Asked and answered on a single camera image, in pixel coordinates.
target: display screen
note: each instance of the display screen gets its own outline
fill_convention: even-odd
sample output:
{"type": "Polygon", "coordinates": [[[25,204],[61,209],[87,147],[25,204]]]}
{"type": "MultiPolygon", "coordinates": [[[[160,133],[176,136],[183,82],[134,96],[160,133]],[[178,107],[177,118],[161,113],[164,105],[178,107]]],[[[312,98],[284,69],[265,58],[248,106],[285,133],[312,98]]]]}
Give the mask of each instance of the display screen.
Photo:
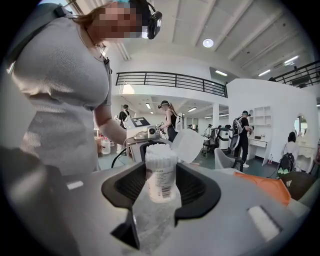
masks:
{"type": "Polygon", "coordinates": [[[150,126],[150,123],[144,117],[131,118],[133,125],[137,127],[150,126]]]}

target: white pillar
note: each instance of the white pillar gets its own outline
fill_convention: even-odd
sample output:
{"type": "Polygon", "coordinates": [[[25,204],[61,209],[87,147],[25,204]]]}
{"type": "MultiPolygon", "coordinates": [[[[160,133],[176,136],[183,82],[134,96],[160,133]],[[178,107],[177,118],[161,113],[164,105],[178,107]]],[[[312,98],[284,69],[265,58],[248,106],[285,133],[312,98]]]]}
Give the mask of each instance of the white pillar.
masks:
{"type": "Polygon", "coordinates": [[[219,103],[213,103],[212,106],[212,127],[217,128],[219,126],[219,103]]]}

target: black railing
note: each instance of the black railing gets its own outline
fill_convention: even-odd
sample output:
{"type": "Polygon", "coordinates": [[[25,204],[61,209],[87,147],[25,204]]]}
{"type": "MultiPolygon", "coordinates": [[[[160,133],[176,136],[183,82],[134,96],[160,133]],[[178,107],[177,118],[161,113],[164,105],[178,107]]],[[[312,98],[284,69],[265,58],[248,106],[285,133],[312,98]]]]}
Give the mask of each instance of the black railing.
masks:
{"type": "Polygon", "coordinates": [[[195,76],[156,71],[119,72],[116,86],[167,86],[190,89],[228,97],[227,87],[223,84],[195,76]]]}
{"type": "Polygon", "coordinates": [[[269,80],[300,88],[320,84],[320,60],[269,80]]]}

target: recessed light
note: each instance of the recessed light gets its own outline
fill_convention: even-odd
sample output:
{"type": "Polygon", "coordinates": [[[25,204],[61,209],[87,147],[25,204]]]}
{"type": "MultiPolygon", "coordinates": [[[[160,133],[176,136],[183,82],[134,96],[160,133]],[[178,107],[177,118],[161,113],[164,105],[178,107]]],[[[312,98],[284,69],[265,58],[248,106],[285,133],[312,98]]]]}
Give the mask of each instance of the recessed light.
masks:
{"type": "Polygon", "coordinates": [[[224,77],[227,76],[226,73],[223,73],[223,72],[221,72],[221,71],[219,71],[219,70],[216,70],[215,72],[216,72],[217,74],[221,75],[221,76],[224,76],[224,77]]]}
{"type": "Polygon", "coordinates": [[[203,41],[203,46],[206,47],[206,48],[210,48],[214,45],[214,41],[212,41],[211,39],[205,39],[203,41]]]}
{"type": "Polygon", "coordinates": [[[293,60],[295,60],[295,59],[298,59],[298,58],[299,58],[299,56],[294,56],[293,58],[288,59],[287,61],[285,61],[284,64],[286,64],[286,63],[288,63],[288,62],[291,62],[291,61],[293,61],[293,60]]]}
{"type": "Polygon", "coordinates": [[[269,70],[267,70],[267,71],[264,71],[263,73],[259,74],[259,77],[261,77],[261,76],[265,75],[266,73],[269,73],[270,71],[271,71],[270,69],[269,69],[269,70]]]}

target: cotton swab container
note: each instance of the cotton swab container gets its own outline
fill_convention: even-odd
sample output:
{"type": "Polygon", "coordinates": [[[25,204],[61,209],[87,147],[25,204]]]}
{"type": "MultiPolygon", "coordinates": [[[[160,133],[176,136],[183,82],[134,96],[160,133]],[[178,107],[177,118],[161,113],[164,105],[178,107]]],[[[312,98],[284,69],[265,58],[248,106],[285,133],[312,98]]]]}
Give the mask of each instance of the cotton swab container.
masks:
{"type": "Polygon", "coordinates": [[[168,144],[154,144],[146,148],[146,178],[153,202],[165,203],[175,198],[177,162],[178,157],[168,144]]]}

